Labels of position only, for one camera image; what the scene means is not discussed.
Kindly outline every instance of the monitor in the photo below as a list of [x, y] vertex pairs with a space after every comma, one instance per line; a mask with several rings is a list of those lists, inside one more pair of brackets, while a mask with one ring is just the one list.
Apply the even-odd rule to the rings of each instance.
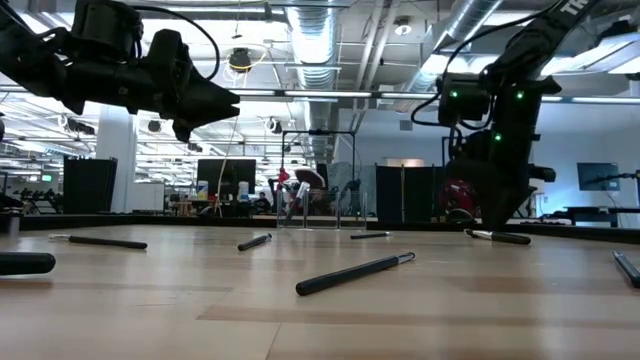
[[620, 179], [603, 180], [616, 175], [616, 163], [578, 163], [580, 191], [620, 191]]

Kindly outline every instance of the desk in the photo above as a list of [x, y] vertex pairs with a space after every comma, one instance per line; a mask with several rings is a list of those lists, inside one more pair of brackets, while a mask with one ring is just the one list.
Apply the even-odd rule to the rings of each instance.
[[612, 228], [617, 228], [619, 224], [618, 214], [640, 214], [640, 208], [606, 208], [605, 211], [598, 207], [576, 206], [567, 207], [568, 219], [571, 225], [578, 222], [608, 222]]

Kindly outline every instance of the column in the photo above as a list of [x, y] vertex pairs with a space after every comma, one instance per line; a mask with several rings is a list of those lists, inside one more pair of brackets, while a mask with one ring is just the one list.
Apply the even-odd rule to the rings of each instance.
[[129, 213], [133, 209], [133, 184], [136, 177], [138, 120], [119, 106], [102, 105], [98, 123], [97, 159], [118, 159], [112, 212]]

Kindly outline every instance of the wooden table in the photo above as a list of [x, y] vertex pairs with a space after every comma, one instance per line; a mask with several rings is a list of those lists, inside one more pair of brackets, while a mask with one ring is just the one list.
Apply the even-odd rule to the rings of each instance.
[[[266, 232], [274, 241], [238, 253]], [[24, 232], [47, 275], [0, 279], [2, 359], [638, 359], [640, 293], [611, 257], [640, 248], [457, 233], [122, 226], [56, 230], [149, 243], [73, 245]], [[308, 297], [298, 281], [387, 255], [417, 258]]]

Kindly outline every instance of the lamp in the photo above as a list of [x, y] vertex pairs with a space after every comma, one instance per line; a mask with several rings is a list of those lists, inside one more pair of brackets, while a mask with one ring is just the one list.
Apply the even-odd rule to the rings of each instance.
[[411, 32], [411, 25], [409, 25], [409, 17], [408, 16], [399, 16], [396, 18], [396, 21], [393, 22], [396, 25], [396, 34], [400, 36], [405, 36]]

